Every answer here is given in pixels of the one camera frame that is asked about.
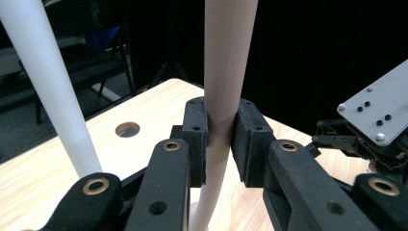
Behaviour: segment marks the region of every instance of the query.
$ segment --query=screw hole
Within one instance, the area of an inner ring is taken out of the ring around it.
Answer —
[[[90,179],[82,188],[82,192],[87,195],[100,194],[109,187],[109,180],[102,177],[97,179]]]
[[[176,151],[180,148],[180,146],[181,146],[180,143],[170,141],[163,144],[163,149],[166,151]]]
[[[149,213],[157,216],[165,212],[167,205],[163,201],[154,202],[149,206]]]
[[[285,151],[296,151],[297,150],[297,146],[288,142],[285,143],[281,143],[280,147],[285,150]]]
[[[380,178],[371,178],[369,185],[377,192],[385,195],[395,196],[400,194],[399,188],[396,185]]]
[[[326,203],[326,209],[334,215],[342,215],[344,213],[344,208],[333,200]]]

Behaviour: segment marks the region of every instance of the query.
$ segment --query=screw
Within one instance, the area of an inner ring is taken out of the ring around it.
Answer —
[[[385,135],[382,134],[382,133],[378,133],[378,134],[375,136],[375,140],[376,140],[376,141],[384,141],[384,140],[385,140]]]
[[[337,107],[339,111],[344,111],[345,110],[345,104],[339,104],[339,107]]]

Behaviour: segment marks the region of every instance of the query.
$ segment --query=white cylindrical rod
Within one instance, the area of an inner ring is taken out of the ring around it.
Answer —
[[[2,0],[0,20],[78,176],[102,171],[42,2]]]
[[[233,123],[242,93],[258,0],[206,0],[204,105],[209,118],[207,183],[191,218],[191,230],[206,230],[222,186]]]

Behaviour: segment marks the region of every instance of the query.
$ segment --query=chair leg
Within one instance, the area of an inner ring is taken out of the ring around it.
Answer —
[[[106,81],[103,81],[103,82],[101,83],[101,87],[99,88],[99,92],[98,92],[98,97],[102,96],[103,88],[105,88],[105,82],[106,82]]]
[[[126,79],[128,81],[130,93],[132,94],[132,96],[135,96],[136,95],[135,88],[132,82],[132,78],[130,77],[129,68],[127,66],[125,67],[125,72],[126,72]]]
[[[38,95],[36,95],[35,107],[36,107],[36,121],[37,121],[37,124],[41,124],[41,101],[39,100]]]

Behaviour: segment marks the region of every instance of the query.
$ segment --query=black chair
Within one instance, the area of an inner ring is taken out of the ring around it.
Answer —
[[[95,84],[101,84],[98,92],[100,96],[107,80],[124,73],[129,85],[129,94],[115,102],[134,96],[134,86],[124,51],[125,44],[123,44],[126,40],[123,3],[115,0],[61,0],[43,3],[56,39],[84,38],[89,33],[118,28],[118,32],[109,44],[112,48],[110,51],[86,43],[75,43],[60,48],[74,90],[83,90]],[[35,105],[37,124],[40,124],[41,103],[37,96]]]

